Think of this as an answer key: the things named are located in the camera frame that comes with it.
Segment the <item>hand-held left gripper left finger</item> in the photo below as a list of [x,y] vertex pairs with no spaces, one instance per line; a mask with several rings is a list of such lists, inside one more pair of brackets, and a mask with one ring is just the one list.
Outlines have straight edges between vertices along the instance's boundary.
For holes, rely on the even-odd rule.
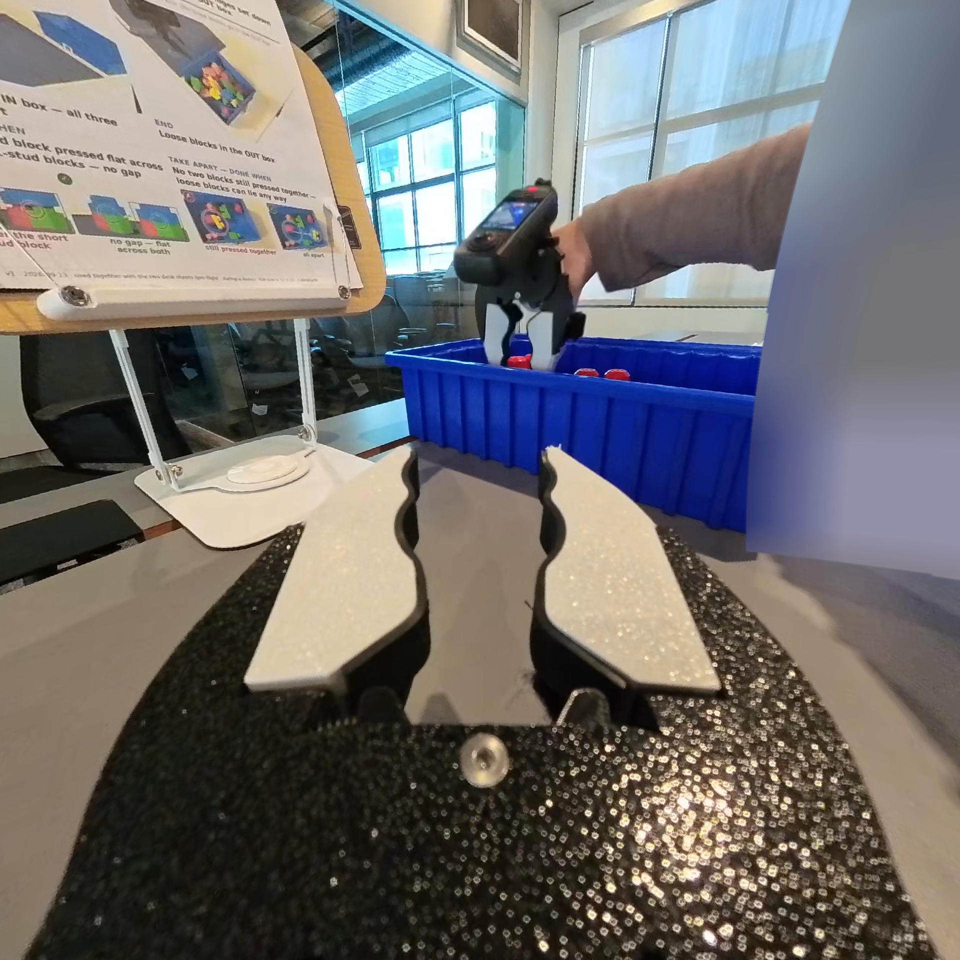
[[336,489],[307,517],[259,643],[251,692],[410,690],[429,653],[419,539],[418,456],[398,448]]

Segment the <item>person's right hand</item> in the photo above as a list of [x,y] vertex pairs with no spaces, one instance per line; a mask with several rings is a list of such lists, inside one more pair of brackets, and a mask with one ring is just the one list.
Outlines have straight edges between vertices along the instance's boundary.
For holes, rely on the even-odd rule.
[[551,234],[567,278],[571,298],[578,304],[584,288],[596,275],[594,256],[584,228],[583,217],[556,227]]

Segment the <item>black office chair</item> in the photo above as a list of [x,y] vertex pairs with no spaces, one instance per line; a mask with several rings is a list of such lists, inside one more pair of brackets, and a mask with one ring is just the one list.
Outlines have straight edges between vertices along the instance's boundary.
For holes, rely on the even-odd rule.
[[148,465],[148,447],[108,332],[19,341],[30,423],[66,468],[106,472]]

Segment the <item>printed instruction sheet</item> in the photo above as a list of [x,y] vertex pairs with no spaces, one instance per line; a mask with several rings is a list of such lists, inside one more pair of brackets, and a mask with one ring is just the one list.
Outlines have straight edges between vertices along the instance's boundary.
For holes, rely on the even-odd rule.
[[1,3],[1,283],[363,287],[277,2]]

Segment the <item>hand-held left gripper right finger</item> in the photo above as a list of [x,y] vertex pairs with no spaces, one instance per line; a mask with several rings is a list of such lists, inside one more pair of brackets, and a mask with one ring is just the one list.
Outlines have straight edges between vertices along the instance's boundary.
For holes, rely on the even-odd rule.
[[541,454],[531,657],[553,690],[719,693],[654,521],[559,446]]

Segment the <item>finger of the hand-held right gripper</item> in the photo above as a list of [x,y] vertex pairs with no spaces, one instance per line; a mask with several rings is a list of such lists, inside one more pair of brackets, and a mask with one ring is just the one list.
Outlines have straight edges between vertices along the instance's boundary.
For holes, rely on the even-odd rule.
[[492,300],[484,306],[484,349],[490,365],[506,367],[511,342],[521,322],[521,307],[514,301]]
[[555,369],[566,342],[566,315],[540,310],[530,318],[530,367],[537,372]]

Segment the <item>blue plastic bin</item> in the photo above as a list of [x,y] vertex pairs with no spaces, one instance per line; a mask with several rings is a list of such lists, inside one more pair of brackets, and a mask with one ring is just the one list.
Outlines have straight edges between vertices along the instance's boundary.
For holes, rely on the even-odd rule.
[[550,372],[490,365],[478,339],[386,355],[414,438],[531,474],[560,447],[637,503],[740,533],[761,358],[758,345],[591,337]]

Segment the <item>framed wall picture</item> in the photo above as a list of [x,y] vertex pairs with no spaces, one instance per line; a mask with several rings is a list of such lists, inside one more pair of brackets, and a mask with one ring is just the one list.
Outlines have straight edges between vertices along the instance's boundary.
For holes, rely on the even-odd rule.
[[461,35],[514,74],[522,72],[524,3],[460,1]]

